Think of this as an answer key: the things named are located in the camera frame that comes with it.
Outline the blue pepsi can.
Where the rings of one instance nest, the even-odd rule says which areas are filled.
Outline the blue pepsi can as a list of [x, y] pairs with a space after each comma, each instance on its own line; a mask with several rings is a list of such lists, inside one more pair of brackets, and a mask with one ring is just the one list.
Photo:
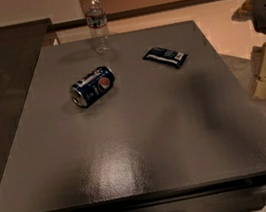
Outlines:
[[109, 67], [97, 67], [70, 87], [72, 101], [79, 107], [88, 108], [110, 90], [115, 74]]

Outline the dark blue snack packet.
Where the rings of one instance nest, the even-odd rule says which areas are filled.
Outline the dark blue snack packet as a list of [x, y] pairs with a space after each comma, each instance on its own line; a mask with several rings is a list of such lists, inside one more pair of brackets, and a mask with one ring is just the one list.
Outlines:
[[169, 49], [155, 47], [150, 49], [143, 57], [144, 60], [154, 61], [180, 68], [187, 58], [187, 53], [171, 51]]

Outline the clear plastic water bottle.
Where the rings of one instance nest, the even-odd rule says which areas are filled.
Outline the clear plastic water bottle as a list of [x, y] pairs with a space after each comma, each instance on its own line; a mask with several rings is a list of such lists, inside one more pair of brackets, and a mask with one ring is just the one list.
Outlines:
[[94, 50], [98, 54], [105, 54], [111, 49], [108, 20], [102, 3], [99, 0], [85, 0], [84, 10], [87, 26], [93, 40]]

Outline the dark side counter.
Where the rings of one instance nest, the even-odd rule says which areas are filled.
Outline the dark side counter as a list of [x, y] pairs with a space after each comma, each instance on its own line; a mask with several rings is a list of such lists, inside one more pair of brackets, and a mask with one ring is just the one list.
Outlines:
[[0, 27], [0, 183], [51, 21]]

